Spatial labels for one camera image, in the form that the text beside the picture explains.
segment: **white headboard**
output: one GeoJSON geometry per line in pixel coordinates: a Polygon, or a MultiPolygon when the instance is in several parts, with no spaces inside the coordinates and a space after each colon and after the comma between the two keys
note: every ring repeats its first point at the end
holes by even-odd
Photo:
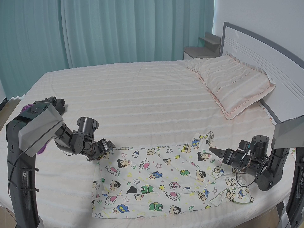
{"type": "Polygon", "coordinates": [[[275,89],[261,103],[277,123],[304,115],[303,60],[263,36],[225,22],[220,55],[227,51],[275,80],[275,89]]]}

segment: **curtain fold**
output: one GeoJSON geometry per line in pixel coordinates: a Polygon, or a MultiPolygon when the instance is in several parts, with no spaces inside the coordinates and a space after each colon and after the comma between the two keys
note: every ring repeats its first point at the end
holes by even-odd
{"type": "Polygon", "coordinates": [[[214,0],[0,0],[0,80],[21,96],[46,72],[180,60],[212,32],[214,0]]]}
{"type": "Polygon", "coordinates": [[[44,73],[68,68],[59,10],[60,0],[0,0],[0,80],[8,99],[44,73]]]}
{"type": "Polygon", "coordinates": [[[183,58],[212,32],[214,0],[61,0],[69,67],[183,58]]]}

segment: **bed sheet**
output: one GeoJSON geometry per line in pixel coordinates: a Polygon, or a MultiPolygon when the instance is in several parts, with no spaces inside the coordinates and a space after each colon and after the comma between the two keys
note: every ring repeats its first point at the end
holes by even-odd
{"type": "MultiPolygon", "coordinates": [[[[237,149],[241,139],[257,134],[273,135],[274,126],[255,103],[232,120],[227,120],[206,87],[186,65],[173,62],[116,63],[46,73],[29,90],[8,121],[22,107],[50,96],[66,101],[65,123],[77,130],[77,119],[88,116],[99,121],[95,139],[111,140],[118,148],[179,145],[196,132],[212,129],[218,148],[237,149]]],[[[0,132],[0,202],[12,209],[7,194],[7,142],[0,132]]],[[[251,187],[254,202],[227,202],[202,211],[174,217],[136,219],[92,218],[92,180],[96,162],[81,155],[68,157],[50,141],[37,155],[37,206],[45,227],[234,227],[267,211],[291,188],[294,159],[290,155],[283,178],[267,192],[251,187]]],[[[253,177],[245,176],[247,181],[253,177]]]]}

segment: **pillow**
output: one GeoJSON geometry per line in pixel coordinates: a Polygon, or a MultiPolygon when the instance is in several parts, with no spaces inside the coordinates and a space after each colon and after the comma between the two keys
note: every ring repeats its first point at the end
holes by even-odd
{"type": "Polygon", "coordinates": [[[263,69],[240,62],[230,54],[194,58],[188,68],[196,72],[229,120],[275,87],[275,81],[263,69]]]}

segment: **nightstand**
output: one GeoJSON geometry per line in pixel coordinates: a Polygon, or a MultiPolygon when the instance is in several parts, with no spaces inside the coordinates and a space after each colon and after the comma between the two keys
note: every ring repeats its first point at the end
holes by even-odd
{"type": "Polygon", "coordinates": [[[205,33],[205,37],[199,37],[205,42],[204,47],[184,47],[184,59],[192,58],[214,58],[219,57],[219,48],[221,38],[209,32],[205,33]]]}

